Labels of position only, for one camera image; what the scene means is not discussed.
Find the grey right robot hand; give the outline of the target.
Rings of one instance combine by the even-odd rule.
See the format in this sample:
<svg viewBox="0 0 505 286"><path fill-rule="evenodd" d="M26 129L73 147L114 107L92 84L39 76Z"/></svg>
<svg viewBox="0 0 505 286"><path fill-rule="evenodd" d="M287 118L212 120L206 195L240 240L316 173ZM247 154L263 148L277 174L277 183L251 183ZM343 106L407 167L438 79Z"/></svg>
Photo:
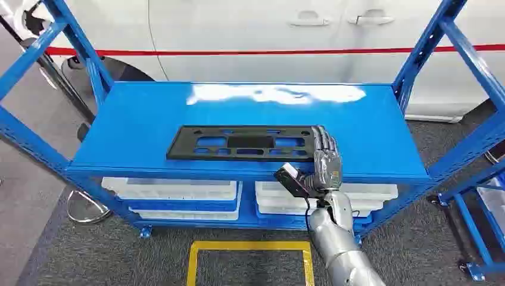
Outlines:
<svg viewBox="0 0 505 286"><path fill-rule="evenodd" d="M324 197L342 185L342 160L336 139L321 126L312 126L314 136L314 172L303 182L311 198Z"/></svg>

